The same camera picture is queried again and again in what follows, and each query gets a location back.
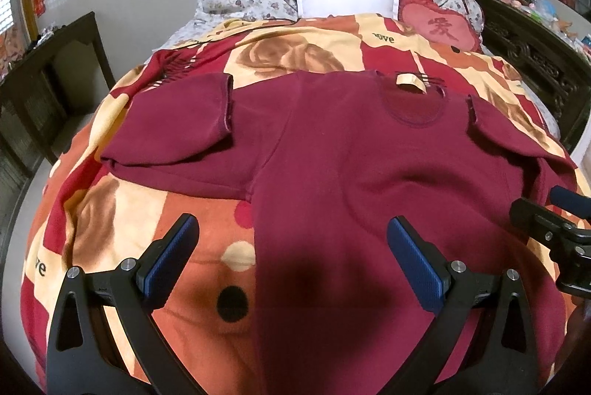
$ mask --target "wooden headboard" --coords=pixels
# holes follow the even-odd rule
[[[591,108],[591,65],[552,31],[500,0],[476,0],[484,45],[511,63],[558,121],[560,141],[576,146]]]

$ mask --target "chinese character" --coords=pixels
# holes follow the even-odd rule
[[[443,18],[442,16],[440,16],[439,18],[434,18],[432,20],[429,20],[429,25],[435,25],[435,30],[430,31],[429,33],[432,35],[447,35],[449,38],[451,38],[452,40],[458,41],[456,37],[454,37],[450,32],[449,32],[449,27],[452,27],[453,25],[447,21],[447,19]]]

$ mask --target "polka dot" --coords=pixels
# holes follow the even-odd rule
[[[247,201],[239,201],[234,210],[234,220],[239,227],[252,228],[252,212],[250,210],[250,203]]]
[[[58,167],[61,165],[61,160],[57,159],[57,162],[55,162],[55,165],[51,167],[51,170],[49,171],[49,178],[51,178],[53,176],[53,174],[55,173],[55,171],[58,169]]]
[[[218,314],[227,323],[236,323],[248,314],[248,298],[240,287],[231,285],[218,296]]]
[[[255,247],[244,240],[234,242],[227,247],[221,260],[232,271],[246,271],[255,265]]]

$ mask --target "bed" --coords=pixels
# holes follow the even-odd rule
[[[462,12],[472,28],[482,32],[484,19],[474,0],[434,1]],[[233,75],[235,88],[298,69],[387,72],[401,56],[418,57],[425,64],[441,66],[442,76],[457,90],[490,101],[540,147],[567,157],[549,135],[539,108],[528,99],[518,72],[502,58],[428,42],[378,15],[296,19],[294,0],[199,0],[194,19],[161,48],[175,48],[178,63],[202,73]],[[67,268],[110,270],[126,257],[138,257],[153,239],[165,234],[179,214],[187,212],[200,222],[200,245],[167,306],[156,311],[154,319],[208,393],[259,393],[250,341],[256,258],[249,203],[194,198],[117,179],[97,155],[125,118],[129,100],[166,79],[166,72],[150,74],[143,67],[123,76],[49,175],[29,235],[21,292],[23,324],[41,384],[52,307]],[[581,172],[575,174],[577,191],[590,195]],[[563,216],[591,228],[566,212]],[[556,277],[547,253],[535,243],[528,247]],[[44,264],[43,274],[39,263]],[[573,309],[567,303],[566,315]],[[129,372],[147,381],[116,313],[107,310],[106,315]]]

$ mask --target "screw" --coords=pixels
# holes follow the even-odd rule
[[[125,271],[129,271],[135,267],[135,258],[125,258],[121,262],[121,269]]]
[[[69,279],[75,279],[79,273],[80,273],[80,268],[72,267],[72,268],[70,268],[70,270],[67,271],[66,274]]]
[[[454,260],[451,262],[451,269],[458,273],[464,273],[466,271],[466,264],[463,261]]]
[[[515,280],[519,280],[519,274],[517,273],[516,270],[513,270],[513,268],[510,268],[509,270],[507,270],[507,276],[513,280],[515,282]]]

